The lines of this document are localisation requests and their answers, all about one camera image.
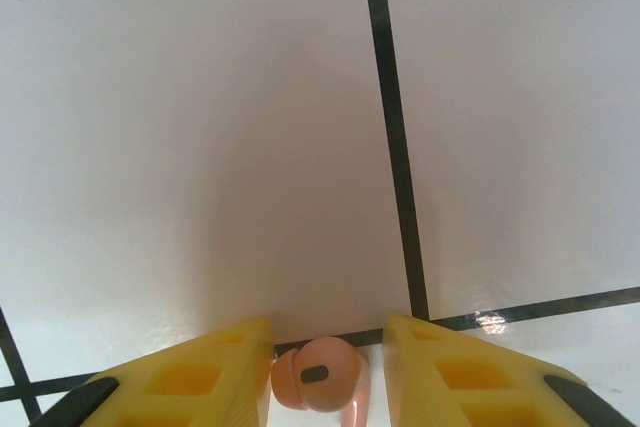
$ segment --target dark grout line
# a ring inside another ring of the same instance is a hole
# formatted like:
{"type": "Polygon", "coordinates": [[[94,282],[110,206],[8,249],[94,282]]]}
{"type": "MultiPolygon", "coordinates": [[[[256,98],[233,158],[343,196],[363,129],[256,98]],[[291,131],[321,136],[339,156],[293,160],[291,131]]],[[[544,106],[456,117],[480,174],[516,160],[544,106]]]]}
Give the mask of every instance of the dark grout line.
{"type": "Polygon", "coordinates": [[[9,330],[9,324],[7,324],[7,319],[2,312],[2,307],[0,307],[0,350],[7,362],[9,373],[15,384],[12,388],[16,390],[18,394],[17,398],[22,402],[22,407],[29,421],[33,422],[41,414],[40,406],[35,396],[29,393],[29,376],[20,357],[20,352],[18,352],[18,347],[9,330]]]}
{"type": "Polygon", "coordinates": [[[533,304],[506,307],[504,309],[474,312],[472,314],[458,315],[444,319],[433,320],[434,324],[447,327],[452,330],[468,330],[482,327],[485,322],[504,323],[522,322],[523,320],[535,320],[556,315],[574,314],[587,310],[616,307],[619,305],[640,302],[640,287],[628,289],[610,290],[596,294],[579,295],[565,299],[535,302],[533,304]]]}
{"type": "MultiPolygon", "coordinates": [[[[349,334],[336,335],[335,337],[346,340],[351,345],[354,345],[356,347],[365,347],[367,345],[382,343],[382,329],[362,330],[359,332],[351,332],[349,334]]],[[[291,349],[300,349],[304,346],[304,344],[311,340],[312,339],[298,340],[296,342],[278,344],[275,347],[276,356],[279,357],[286,351],[291,349]]]]}
{"type": "Polygon", "coordinates": [[[409,150],[404,129],[400,82],[393,47],[391,17],[388,0],[368,0],[373,43],[378,66],[378,79],[382,95],[387,142],[391,157],[393,185],[398,206],[398,219],[402,235],[407,284],[411,314],[422,320],[429,320],[429,304],[422,267],[418,220],[411,181],[409,150]]]}
{"type": "MultiPolygon", "coordinates": [[[[26,389],[29,394],[34,397],[41,395],[57,394],[59,392],[68,392],[82,384],[84,384],[96,373],[72,375],[69,377],[60,377],[57,379],[40,380],[28,385],[26,389]]],[[[0,402],[17,400],[21,396],[20,390],[15,386],[0,387],[0,402]]]]}
{"type": "MultiPolygon", "coordinates": [[[[457,315],[436,319],[432,322],[448,329],[461,331],[482,327],[484,322],[495,323],[497,319],[503,319],[505,323],[522,322],[525,320],[542,319],[557,315],[574,314],[588,310],[604,309],[621,305],[640,302],[640,287],[611,290],[595,294],[568,297],[565,299],[536,302],[533,304],[506,307],[504,309],[474,312],[472,314],[457,315]]],[[[355,345],[364,347],[382,343],[382,329],[363,330],[349,334],[338,335],[341,339],[355,345]]],[[[300,348],[308,340],[288,342],[276,345],[276,355],[282,355],[292,348],[300,348]]],[[[84,384],[94,373],[61,377],[58,379],[42,380],[26,386],[29,395],[35,396],[67,392],[84,384]]],[[[20,399],[25,389],[16,386],[0,387],[0,402],[20,399]]]]}

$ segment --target wireless earbud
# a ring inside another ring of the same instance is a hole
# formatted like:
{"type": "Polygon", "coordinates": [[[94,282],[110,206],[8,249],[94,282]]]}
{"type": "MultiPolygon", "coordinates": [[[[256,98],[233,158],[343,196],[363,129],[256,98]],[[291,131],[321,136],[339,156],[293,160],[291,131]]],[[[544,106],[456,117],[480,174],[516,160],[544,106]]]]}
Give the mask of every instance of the wireless earbud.
{"type": "Polygon", "coordinates": [[[286,352],[271,369],[273,393],[296,410],[342,410],[342,427],[367,424],[371,375],[360,353],[336,337],[312,340],[286,352]]]}

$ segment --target white tile floor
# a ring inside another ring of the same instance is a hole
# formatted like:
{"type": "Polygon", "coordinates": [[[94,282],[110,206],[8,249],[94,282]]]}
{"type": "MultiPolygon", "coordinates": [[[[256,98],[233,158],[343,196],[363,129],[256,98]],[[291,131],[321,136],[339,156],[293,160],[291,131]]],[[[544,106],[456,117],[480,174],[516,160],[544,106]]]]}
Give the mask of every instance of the white tile floor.
{"type": "Polygon", "coordinates": [[[20,401],[0,402],[2,427],[25,427],[29,422],[20,401]]]}
{"type": "MultiPolygon", "coordinates": [[[[640,285],[640,0],[389,2],[433,317],[640,285]]],[[[0,19],[0,301],[31,380],[254,315],[289,341],[409,311],[366,0],[0,0],[0,19]]],[[[639,313],[470,334],[638,422],[639,313]]],[[[336,419],[274,404],[270,425],[336,419]]],[[[0,421],[25,425],[20,403],[0,421]]]]}
{"type": "Polygon", "coordinates": [[[0,6],[0,298],[32,380],[409,312],[367,0],[0,6]]]}
{"type": "Polygon", "coordinates": [[[434,318],[640,285],[640,0],[389,0],[434,318]]]}

